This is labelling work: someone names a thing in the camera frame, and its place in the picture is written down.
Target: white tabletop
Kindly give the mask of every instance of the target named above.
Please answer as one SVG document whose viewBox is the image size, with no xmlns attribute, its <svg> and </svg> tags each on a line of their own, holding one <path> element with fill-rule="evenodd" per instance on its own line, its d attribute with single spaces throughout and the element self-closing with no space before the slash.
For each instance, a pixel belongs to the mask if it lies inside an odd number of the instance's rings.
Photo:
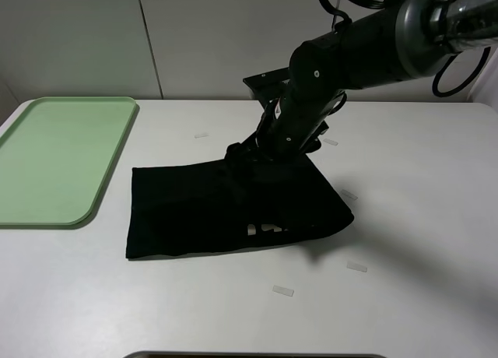
<svg viewBox="0 0 498 358">
<path fill-rule="evenodd" d="M 132 167 L 221 158 L 261 116 L 251 101 L 138 103 L 94 221 L 77 230 L 0 230 L 0 356 L 496 356 L 491 108 L 348 103 L 328 119 L 325 138 L 338 145 L 310 158 L 336 190 L 358 196 L 344 197 L 356 215 L 351 227 L 263 251 L 127 261 Z M 200 132 L 209 136 L 195 139 Z M 293 297 L 272 292 L 274 285 Z"/>
</svg>

